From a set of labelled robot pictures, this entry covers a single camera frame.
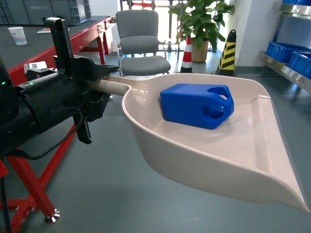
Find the dustpan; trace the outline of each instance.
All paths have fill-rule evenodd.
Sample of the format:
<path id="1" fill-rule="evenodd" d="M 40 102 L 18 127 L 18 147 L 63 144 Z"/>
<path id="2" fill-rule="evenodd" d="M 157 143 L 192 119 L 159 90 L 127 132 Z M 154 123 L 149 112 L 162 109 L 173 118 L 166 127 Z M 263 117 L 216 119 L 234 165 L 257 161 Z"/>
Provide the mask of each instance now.
<path id="1" fill-rule="evenodd" d="M 165 121 L 160 92 L 177 83 L 227 85 L 234 113 L 214 130 Z M 184 73 L 144 80 L 109 76 L 90 86 L 124 95 L 122 107 L 142 155 L 159 174 L 206 192 L 257 203 L 281 202 L 310 212 L 271 98 L 258 82 Z"/>

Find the green leaves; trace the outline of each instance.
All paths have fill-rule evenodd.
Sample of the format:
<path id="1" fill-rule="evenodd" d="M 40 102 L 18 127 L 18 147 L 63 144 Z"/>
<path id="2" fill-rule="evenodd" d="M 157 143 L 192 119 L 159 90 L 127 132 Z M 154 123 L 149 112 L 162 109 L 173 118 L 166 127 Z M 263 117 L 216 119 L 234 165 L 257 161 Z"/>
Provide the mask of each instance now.
<path id="1" fill-rule="evenodd" d="M 180 3 L 176 8 L 171 8 L 169 13 L 176 14 L 178 19 L 182 15 L 182 39 L 194 34 L 192 40 L 200 48 L 206 40 L 213 47 L 217 46 L 217 38 L 225 41 L 218 32 L 218 25 L 225 26 L 223 14 L 232 14 L 234 11 L 235 7 L 226 4 L 225 0 L 188 0 L 185 4 Z"/>

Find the gray chair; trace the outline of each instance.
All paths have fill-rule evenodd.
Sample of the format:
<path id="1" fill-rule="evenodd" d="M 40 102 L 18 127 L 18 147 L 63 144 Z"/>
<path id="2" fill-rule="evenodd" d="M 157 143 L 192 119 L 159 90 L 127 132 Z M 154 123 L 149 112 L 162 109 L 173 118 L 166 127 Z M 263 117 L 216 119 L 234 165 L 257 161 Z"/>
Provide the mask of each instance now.
<path id="1" fill-rule="evenodd" d="M 170 63 L 156 55 L 160 44 L 158 34 L 158 13 L 153 10 L 127 10 L 116 13 L 116 22 L 121 39 L 121 51 L 131 57 L 123 57 L 123 76 L 149 76 L 168 73 Z M 134 54 L 153 53 L 153 56 L 134 57 Z"/>

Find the metal shelf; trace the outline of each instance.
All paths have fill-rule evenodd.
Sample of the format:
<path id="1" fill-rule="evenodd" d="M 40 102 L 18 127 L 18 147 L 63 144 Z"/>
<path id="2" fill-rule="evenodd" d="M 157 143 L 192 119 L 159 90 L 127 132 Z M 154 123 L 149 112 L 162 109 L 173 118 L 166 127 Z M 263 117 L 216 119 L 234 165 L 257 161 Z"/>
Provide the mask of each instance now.
<path id="1" fill-rule="evenodd" d="M 272 9 L 284 16 L 311 20 L 311 6 L 274 3 Z"/>
<path id="2" fill-rule="evenodd" d="M 264 52 L 259 53 L 259 59 L 262 60 L 268 67 L 288 79 L 289 81 L 297 84 L 300 88 L 311 93 L 311 80 L 305 76 L 297 73 L 296 71 L 290 69 L 285 64 L 278 62 L 272 57 L 268 56 Z"/>

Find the plant pot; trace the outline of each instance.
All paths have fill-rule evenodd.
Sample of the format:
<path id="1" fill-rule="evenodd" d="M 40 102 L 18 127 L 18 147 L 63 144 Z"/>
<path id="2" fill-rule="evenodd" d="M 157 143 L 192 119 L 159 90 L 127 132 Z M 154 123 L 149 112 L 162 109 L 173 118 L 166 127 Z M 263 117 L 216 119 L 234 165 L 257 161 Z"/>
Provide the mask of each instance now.
<path id="1" fill-rule="evenodd" d="M 191 43 L 192 46 L 192 61 L 193 62 L 205 62 L 206 57 L 207 57 L 207 51 L 208 51 L 208 42 L 209 41 L 204 41 L 203 47 L 199 48 L 196 46 L 195 42 Z"/>

